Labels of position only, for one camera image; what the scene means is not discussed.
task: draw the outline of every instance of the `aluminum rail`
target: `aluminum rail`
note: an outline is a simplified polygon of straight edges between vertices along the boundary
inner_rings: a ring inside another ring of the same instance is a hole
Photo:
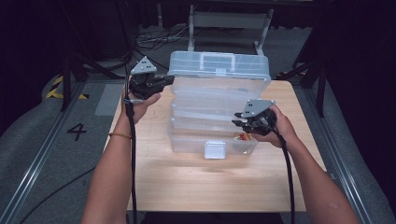
[[[84,89],[85,83],[78,82],[75,84],[75,88],[72,92],[72,101],[70,105],[66,108],[64,112],[60,112],[54,121],[51,129],[49,130],[49,134],[45,139],[43,145],[38,150],[35,155],[35,159],[33,160],[30,167],[27,169],[20,185],[12,196],[6,210],[3,212],[3,215],[0,217],[0,224],[8,224],[13,223],[16,215],[20,211],[24,201],[26,200],[30,190],[32,189],[35,181],[38,178],[38,175],[41,172],[41,169],[44,166],[48,156],[53,150],[54,143],[56,142],[59,131],[64,125],[64,122],[69,115],[70,111],[79,95],[82,93]]]
[[[361,196],[359,195],[358,188],[356,186],[355,180],[350,173],[349,168],[344,162],[337,145],[332,137],[332,133],[329,130],[329,126],[325,119],[321,118],[318,114],[316,108],[316,98],[314,93],[309,89],[304,89],[304,95],[307,98],[307,102],[310,105],[310,108],[313,110],[313,114],[315,114],[315,120],[323,132],[323,136],[325,138],[325,144],[327,149],[329,149],[329,156],[332,160],[332,164],[334,165],[335,171],[337,172],[341,184],[343,186],[344,192],[348,197],[350,203],[352,204],[355,212],[357,213],[360,223],[362,224],[371,224],[373,221],[370,219],[370,216],[367,212],[366,207],[364,206]]]

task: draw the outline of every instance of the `bracelet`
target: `bracelet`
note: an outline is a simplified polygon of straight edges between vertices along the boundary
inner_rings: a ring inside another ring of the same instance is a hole
[[[113,135],[118,135],[118,136],[122,136],[122,137],[126,137],[126,138],[129,138],[129,139],[132,139],[132,136],[131,135],[128,135],[128,134],[125,134],[125,133],[109,133],[108,134],[108,136],[113,136]]]

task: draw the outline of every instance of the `plastic box handle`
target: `plastic box handle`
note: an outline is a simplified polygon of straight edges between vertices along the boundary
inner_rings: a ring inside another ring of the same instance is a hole
[[[206,159],[225,159],[226,143],[223,141],[207,141],[205,143]]]
[[[209,53],[202,53],[200,56],[199,60],[199,69],[204,70],[204,61],[205,57],[220,57],[220,58],[230,58],[231,59],[231,72],[235,71],[235,55],[233,54],[226,54],[226,53],[215,53],[215,52],[209,52]]]

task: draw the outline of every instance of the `hand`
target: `hand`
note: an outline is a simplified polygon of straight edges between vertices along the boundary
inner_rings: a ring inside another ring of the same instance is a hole
[[[283,115],[276,105],[272,105],[270,109],[276,114],[276,127],[279,131],[279,134],[282,135],[286,141],[296,138],[297,134],[294,131],[293,125],[291,124],[288,117]],[[259,142],[269,142],[275,147],[281,147],[279,139],[273,132],[270,132],[265,136],[253,133],[251,136],[256,138]]]
[[[122,99],[124,98],[125,95],[125,90],[122,90]],[[133,99],[136,98],[133,96],[131,93],[129,93],[129,98]],[[148,108],[150,105],[155,104],[159,99],[161,98],[161,95],[159,93],[155,93],[152,96],[150,96],[147,100],[145,100],[142,103],[134,104],[134,124],[136,124],[143,116],[146,114]],[[126,108],[125,104],[121,105],[121,116],[126,116]]]

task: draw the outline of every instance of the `container lid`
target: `container lid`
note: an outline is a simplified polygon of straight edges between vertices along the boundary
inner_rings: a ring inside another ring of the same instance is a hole
[[[171,54],[168,75],[271,80],[267,57],[217,52],[174,51]]]

